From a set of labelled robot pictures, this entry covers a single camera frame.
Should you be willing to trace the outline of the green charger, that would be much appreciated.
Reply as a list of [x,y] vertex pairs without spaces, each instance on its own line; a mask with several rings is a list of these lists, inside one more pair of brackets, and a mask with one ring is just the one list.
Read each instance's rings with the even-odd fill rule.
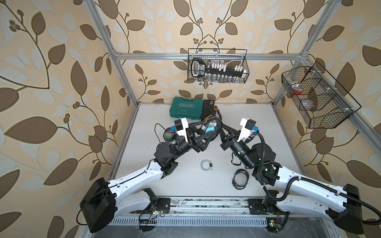
[[214,125],[209,125],[205,129],[205,133],[209,133],[209,132],[212,132],[212,131],[215,131],[215,126]]

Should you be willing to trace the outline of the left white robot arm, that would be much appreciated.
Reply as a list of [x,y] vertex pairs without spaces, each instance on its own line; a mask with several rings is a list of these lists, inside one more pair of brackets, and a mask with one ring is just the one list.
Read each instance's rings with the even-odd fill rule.
[[221,129],[217,117],[196,123],[188,123],[185,118],[176,120],[171,127],[173,142],[159,143],[147,166],[118,179],[97,179],[79,204],[89,231],[96,233],[125,213],[153,212],[157,197],[146,185],[170,175],[178,165],[176,160],[188,151],[205,151]]

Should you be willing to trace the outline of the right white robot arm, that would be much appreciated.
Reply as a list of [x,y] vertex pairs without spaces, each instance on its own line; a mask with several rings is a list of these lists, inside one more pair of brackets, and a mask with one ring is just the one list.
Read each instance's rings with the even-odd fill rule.
[[379,226],[381,220],[362,218],[365,207],[378,216],[381,212],[360,199],[357,187],[325,184],[303,176],[275,162],[275,153],[265,143],[254,121],[245,121],[237,131],[227,125],[219,127],[221,148],[230,149],[266,194],[264,207],[273,205],[283,212],[315,215],[327,219],[340,229],[357,235],[364,234],[364,226]]

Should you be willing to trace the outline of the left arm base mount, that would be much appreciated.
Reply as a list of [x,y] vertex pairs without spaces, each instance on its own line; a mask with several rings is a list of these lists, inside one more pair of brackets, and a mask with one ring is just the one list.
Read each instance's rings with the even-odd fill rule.
[[140,194],[146,200],[144,206],[141,206],[140,209],[133,211],[136,214],[148,214],[153,213],[155,215],[164,216],[170,211],[171,199],[164,197],[159,198],[153,192],[151,188],[143,189]]

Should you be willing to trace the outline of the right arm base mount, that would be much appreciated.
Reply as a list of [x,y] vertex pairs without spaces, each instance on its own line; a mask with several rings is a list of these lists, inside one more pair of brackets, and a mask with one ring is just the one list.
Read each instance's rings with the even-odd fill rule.
[[286,215],[287,212],[280,210],[277,202],[268,195],[265,198],[250,198],[247,200],[251,215]]

